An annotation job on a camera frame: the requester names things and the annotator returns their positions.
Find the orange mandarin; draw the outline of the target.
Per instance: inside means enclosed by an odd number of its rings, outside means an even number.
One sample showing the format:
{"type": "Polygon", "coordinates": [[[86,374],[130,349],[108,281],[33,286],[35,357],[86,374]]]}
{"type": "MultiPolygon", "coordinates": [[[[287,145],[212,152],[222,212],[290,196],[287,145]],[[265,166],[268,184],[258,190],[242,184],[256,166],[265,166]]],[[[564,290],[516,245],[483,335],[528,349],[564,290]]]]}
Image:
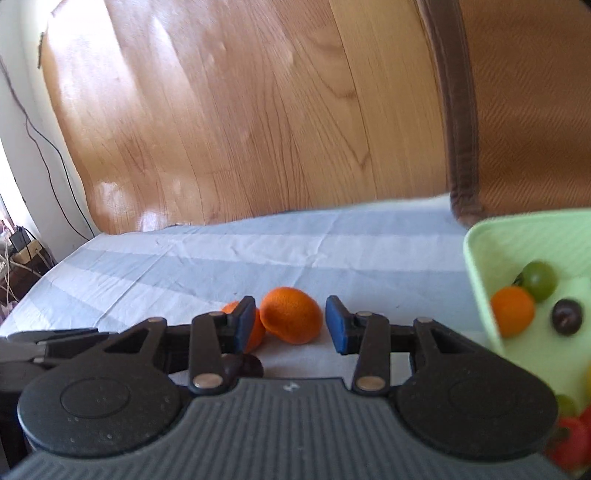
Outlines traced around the orange mandarin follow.
{"type": "Polygon", "coordinates": [[[304,291],[291,287],[277,287],[267,293],[259,312],[266,331],[291,345],[315,340],[324,322],[318,303],[304,291]]]}
{"type": "Polygon", "coordinates": [[[533,322],[536,303],[522,287],[508,286],[498,290],[490,300],[500,335],[512,338],[524,332],[533,322]]]}
{"type": "MultiPolygon", "coordinates": [[[[236,306],[238,306],[238,301],[232,301],[231,303],[224,305],[221,308],[221,311],[226,314],[230,314],[233,310],[235,310],[236,306]]],[[[252,330],[250,330],[249,342],[247,342],[243,352],[252,353],[255,351],[260,345],[263,344],[265,337],[266,328],[263,326],[263,322],[260,320],[259,308],[256,308],[256,316],[253,320],[252,330]]]]}

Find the green tomato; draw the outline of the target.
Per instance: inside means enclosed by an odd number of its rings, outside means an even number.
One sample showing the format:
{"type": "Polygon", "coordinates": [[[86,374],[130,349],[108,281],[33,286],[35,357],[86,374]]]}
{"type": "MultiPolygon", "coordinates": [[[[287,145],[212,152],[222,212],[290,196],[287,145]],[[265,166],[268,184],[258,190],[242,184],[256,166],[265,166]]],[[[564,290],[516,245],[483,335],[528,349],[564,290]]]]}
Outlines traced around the green tomato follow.
{"type": "Polygon", "coordinates": [[[556,290],[558,277],[554,268],[544,261],[528,263],[520,273],[521,284],[538,302],[547,300],[556,290]]]}

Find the dark purple plum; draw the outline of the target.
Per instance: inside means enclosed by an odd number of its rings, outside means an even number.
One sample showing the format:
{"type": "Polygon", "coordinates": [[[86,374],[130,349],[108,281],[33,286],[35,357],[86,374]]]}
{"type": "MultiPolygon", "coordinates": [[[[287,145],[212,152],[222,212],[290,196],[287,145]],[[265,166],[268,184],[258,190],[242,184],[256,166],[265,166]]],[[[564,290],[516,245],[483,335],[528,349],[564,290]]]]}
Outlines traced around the dark purple plum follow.
{"type": "Polygon", "coordinates": [[[583,323],[583,308],[573,299],[560,299],[553,307],[551,323],[554,330],[563,336],[576,334],[583,323]]]}

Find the large red tomato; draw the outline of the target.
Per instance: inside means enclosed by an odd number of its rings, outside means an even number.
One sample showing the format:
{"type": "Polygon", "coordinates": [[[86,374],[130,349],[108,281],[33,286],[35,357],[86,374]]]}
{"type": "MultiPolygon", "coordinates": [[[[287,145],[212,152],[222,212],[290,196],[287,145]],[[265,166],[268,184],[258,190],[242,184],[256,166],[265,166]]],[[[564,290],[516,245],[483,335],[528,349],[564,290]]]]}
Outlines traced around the large red tomato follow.
{"type": "Polygon", "coordinates": [[[579,416],[561,417],[546,455],[568,472],[590,466],[590,407],[579,416]]]}

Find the striped light blue cloth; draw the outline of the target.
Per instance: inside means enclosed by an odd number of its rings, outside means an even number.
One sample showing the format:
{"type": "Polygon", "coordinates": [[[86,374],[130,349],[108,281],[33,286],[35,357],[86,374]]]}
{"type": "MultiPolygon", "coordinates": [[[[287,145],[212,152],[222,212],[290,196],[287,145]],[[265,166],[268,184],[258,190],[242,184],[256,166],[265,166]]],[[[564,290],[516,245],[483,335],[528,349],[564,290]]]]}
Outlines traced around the striped light blue cloth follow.
{"type": "Polygon", "coordinates": [[[488,345],[463,258],[465,235],[445,196],[102,234],[43,276],[1,332],[119,332],[151,317],[187,324],[287,286],[318,304],[338,296],[353,312],[395,324],[432,318],[488,345]]]}

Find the black power adapter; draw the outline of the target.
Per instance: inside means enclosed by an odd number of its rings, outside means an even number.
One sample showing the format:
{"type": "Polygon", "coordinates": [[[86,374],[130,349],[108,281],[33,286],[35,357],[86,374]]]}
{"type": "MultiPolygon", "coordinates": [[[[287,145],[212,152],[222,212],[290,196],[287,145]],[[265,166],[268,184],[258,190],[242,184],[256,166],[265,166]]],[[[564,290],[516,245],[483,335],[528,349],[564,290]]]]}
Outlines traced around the black power adapter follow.
{"type": "Polygon", "coordinates": [[[15,227],[14,232],[9,237],[9,240],[16,252],[26,249],[31,243],[31,238],[27,230],[22,226],[15,227]]]}

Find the light green plastic basket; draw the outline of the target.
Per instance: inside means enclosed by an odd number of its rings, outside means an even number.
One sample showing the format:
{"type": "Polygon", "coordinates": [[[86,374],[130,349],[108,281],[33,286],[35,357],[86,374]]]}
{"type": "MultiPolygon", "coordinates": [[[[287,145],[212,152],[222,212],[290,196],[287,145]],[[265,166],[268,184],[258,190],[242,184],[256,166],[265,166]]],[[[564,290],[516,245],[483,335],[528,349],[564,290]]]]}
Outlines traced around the light green plastic basket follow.
{"type": "Polygon", "coordinates": [[[473,226],[464,258],[491,349],[578,409],[590,403],[590,212],[498,217],[473,226]]]}

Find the brown woven cushion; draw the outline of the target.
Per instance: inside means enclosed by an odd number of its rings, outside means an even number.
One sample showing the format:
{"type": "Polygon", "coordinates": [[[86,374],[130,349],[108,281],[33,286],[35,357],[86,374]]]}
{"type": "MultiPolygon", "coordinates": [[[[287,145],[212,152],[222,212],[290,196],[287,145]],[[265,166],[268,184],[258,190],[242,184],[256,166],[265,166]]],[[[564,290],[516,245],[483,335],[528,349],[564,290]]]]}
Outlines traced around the brown woven cushion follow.
{"type": "Polygon", "coordinates": [[[467,226],[590,204],[590,5],[422,1],[451,207],[467,226]]]}

